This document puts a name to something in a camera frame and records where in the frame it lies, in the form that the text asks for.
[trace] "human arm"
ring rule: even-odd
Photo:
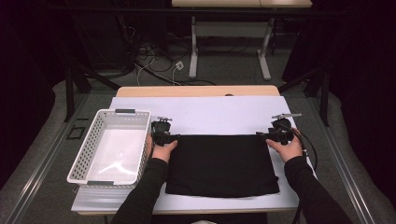
[[[314,177],[297,137],[294,136],[286,146],[272,140],[267,140],[267,144],[285,162],[286,178],[300,198],[307,223],[352,223],[341,206]]]
[[[165,147],[154,147],[145,173],[111,220],[112,224],[150,223],[152,210],[168,174],[170,153],[176,146],[177,141]]]

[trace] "black curtain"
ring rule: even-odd
[[[1,188],[46,122],[63,69],[32,1],[0,3]]]
[[[392,108],[396,105],[396,33],[392,1],[352,2],[322,0],[314,10],[367,7],[359,24],[351,29],[330,72],[330,91],[342,103],[349,143],[377,187],[396,208],[396,150],[391,140],[396,124]],[[326,6],[315,7],[315,4]],[[283,78],[290,81],[317,67],[331,49],[342,23],[326,27],[309,21],[290,55]]]

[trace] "white tabletop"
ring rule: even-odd
[[[219,97],[115,97],[110,108],[144,109],[152,118],[172,118],[171,133],[254,134],[268,132],[272,116],[289,113],[282,96]],[[259,197],[221,199],[166,194],[165,185],[155,204],[154,214],[231,213],[295,209],[298,197],[284,175],[284,162],[269,149],[280,192]],[[82,215],[117,212],[129,189],[80,188],[72,211]]]

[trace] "power outlet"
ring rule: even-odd
[[[180,71],[180,70],[183,69],[183,68],[184,68],[183,62],[178,62],[178,63],[176,63],[176,69],[177,69],[178,71]]]

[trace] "desk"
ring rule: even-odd
[[[311,7],[310,0],[172,0],[173,7],[267,7],[267,8],[298,8]],[[191,62],[190,78],[195,78],[198,64],[197,36],[245,36],[263,37],[262,48],[257,50],[262,76],[271,80],[265,52],[272,29],[269,22],[199,22],[191,19]]]
[[[225,94],[232,94],[232,97],[221,97]],[[268,117],[280,113],[289,113],[286,101],[282,96],[279,96],[279,92],[273,86],[210,86],[210,87],[124,87],[120,88],[117,97],[113,99],[111,107],[125,107],[130,105],[127,102],[128,99],[134,100],[134,105],[145,104],[146,107],[151,111],[156,111],[156,106],[149,102],[158,101],[164,102],[163,99],[167,99],[165,106],[161,107],[161,111],[166,113],[169,107],[172,108],[174,104],[182,105],[186,102],[193,104],[201,104],[210,98],[211,101],[217,101],[218,98],[227,98],[228,106],[231,106],[233,110],[238,110],[238,106],[235,106],[233,100],[243,98],[247,95],[249,97],[267,97],[268,102],[272,102],[271,106],[262,102],[262,104],[252,105],[249,100],[243,101],[243,104],[250,105],[251,107],[260,107],[261,110],[265,110],[266,113],[259,115],[250,115],[250,108],[245,109],[246,116],[256,116],[256,119],[262,119],[262,117]],[[197,120],[204,118],[205,115],[196,113]],[[175,123],[176,119],[172,121],[172,133],[177,133],[178,125]],[[265,125],[254,127],[253,130],[266,130],[271,126],[269,120],[264,121]],[[286,177],[283,171],[283,161],[279,158],[279,155],[272,149],[270,149],[270,156],[273,161],[275,174],[279,177],[278,185],[280,192],[277,194],[263,195],[259,197],[248,197],[242,199],[219,199],[219,198],[206,198],[206,197],[190,197],[182,195],[171,195],[164,192],[165,185],[161,190],[161,194],[157,203],[154,207],[154,214],[170,215],[170,214],[202,214],[202,213],[243,213],[243,212],[271,212],[271,211],[284,211],[295,209],[298,204],[298,197],[295,192],[290,188],[287,183]],[[125,200],[126,196],[130,192],[129,189],[88,189],[79,188],[78,194],[72,206],[72,211],[78,212],[81,215],[106,215],[115,214],[120,205]]]

